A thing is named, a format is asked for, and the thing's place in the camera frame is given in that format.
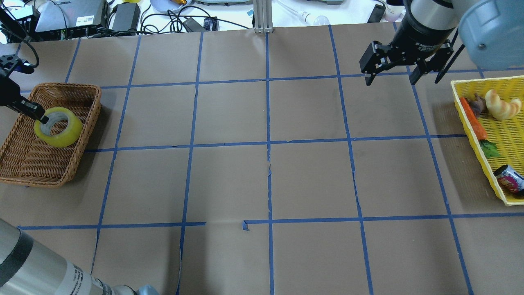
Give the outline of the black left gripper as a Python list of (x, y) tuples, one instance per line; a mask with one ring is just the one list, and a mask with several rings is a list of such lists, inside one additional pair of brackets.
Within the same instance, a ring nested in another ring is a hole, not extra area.
[(20, 86), (11, 78), (1, 76), (0, 79), (0, 106), (7, 107), (15, 112), (24, 114), (40, 123), (47, 123), (49, 118), (46, 110), (36, 102), (24, 100), (20, 93)]

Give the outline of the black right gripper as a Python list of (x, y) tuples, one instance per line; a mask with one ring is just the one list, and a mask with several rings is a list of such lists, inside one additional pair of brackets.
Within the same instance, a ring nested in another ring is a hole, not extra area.
[(456, 28), (451, 8), (406, 8), (406, 15), (387, 45), (372, 41), (360, 58), (359, 65), (370, 86), (379, 73), (396, 66), (416, 65), (410, 73), (415, 85), (423, 75), (444, 69), (453, 49), (449, 36)]

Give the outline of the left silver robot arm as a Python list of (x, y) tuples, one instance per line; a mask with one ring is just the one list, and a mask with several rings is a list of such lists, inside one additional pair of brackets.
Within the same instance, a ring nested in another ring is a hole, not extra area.
[[(2, 86), (19, 112), (1, 146), (1, 182), (56, 188), (73, 179), (101, 110), (102, 91), (92, 84), (49, 82), (28, 98), (19, 86)], [(2, 295), (157, 295), (109, 286), (5, 220), (1, 220)]]

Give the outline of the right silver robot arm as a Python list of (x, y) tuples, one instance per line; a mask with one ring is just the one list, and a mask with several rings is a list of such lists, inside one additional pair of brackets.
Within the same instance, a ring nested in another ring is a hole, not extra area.
[(360, 58), (370, 86), (379, 73), (414, 66), (412, 85), (430, 72), (440, 82), (463, 50), (484, 70), (524, 62), (522, 0), (404, 0), (404, 18), (387, 45), (372, 41)]

